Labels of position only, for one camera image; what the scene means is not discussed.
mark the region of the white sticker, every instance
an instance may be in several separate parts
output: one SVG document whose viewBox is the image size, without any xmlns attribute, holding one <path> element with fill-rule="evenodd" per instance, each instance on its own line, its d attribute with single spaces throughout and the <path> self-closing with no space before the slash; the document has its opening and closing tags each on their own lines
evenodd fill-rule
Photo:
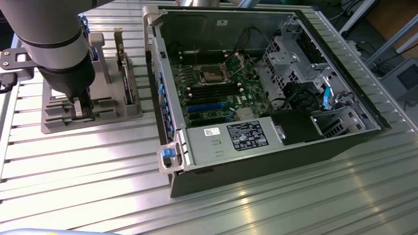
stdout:
<svg viewBox="0 0 418 235">
<path fill-rule="evenodd" d="M 228 21 L 226 20 L 216 21 L 216 26 L 227 26 L 227 25 L 228 25 Z"/>
<path fill-rule="evenodd" d="M 211 129 L 204 129 L 204 135 L 205 136 L 214 136 L 214 135 L 219 135 L 220 131 L 219 128 L 211 128 Z"/>
</svg>

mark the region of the blue pcie slot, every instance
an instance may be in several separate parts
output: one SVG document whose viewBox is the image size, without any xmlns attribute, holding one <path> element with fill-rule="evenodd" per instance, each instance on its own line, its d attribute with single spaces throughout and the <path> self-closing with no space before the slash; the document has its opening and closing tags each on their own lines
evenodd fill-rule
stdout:
<svg viewBox="0 0 418 235">
<path fill-rule="evenodd" d="M 189 113 L 192 112 L 199 112 L 199 111 L 207 111 L 207 110 L 215 110 L 215 109 L 223 109 L 224 102 L 219 104 L 208 104 L 208 105 L 201 105 L 201 106 L 191 106 L 187 108 L 187 111 Z"/>
</svg>

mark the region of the barcode label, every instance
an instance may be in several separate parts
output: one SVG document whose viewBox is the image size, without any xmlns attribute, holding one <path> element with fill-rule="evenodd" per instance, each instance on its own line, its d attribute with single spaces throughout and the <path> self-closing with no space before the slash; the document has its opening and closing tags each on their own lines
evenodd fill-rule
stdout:
<svg viewBox="0 0 418 235">
<path fill-rule="evenodd" d="M 205 136 L 214 136 L 214 135 L 219 135 L 220 131 L 219 128 L 211 128 L 211 129 L 204 129 L 204 135 Z"/>
</svg>

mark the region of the sheet metal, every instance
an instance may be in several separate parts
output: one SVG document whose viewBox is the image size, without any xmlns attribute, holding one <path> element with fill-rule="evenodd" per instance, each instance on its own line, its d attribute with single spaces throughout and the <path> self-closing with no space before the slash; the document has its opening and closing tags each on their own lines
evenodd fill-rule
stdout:
<svg viewBox="0 0 418 235">
<path fill-rule="evenodd" d="M 340 49 L 340 38 L 322 14 L 303 6 L 298 8 L 350 64 L 392 130 L 330 161 L 176 199 L 168 197 L 168 178 L 157 171 L 153 152 L 159 141 L 141 44 L 143 5 L 143 1 L 119 0 L 85 13 L 92 31 L 104 32 L 107 57 L 116 52 L 112 28 L 125 29 L 124 45 L 135 62 L 145 110 L 141 119 L 44 135 L 39 73 L 11 93 L 0 141 L 0 231 L 45 228 L 193 235 L 416 232 L 416 128 L 367 68 L 348 55 L 350 49 Z"/>
</svg>

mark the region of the power supply label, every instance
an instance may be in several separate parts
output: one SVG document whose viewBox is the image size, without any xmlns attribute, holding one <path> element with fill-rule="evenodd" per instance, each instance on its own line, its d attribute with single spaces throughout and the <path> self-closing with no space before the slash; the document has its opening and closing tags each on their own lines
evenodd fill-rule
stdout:
<svg viewBox="0 0 418 235">
<path fill-rule="evenodd" d="M 230 125 L 227 128 L 236 151 L 268 145 L 259 121 Z"/>
</svg>

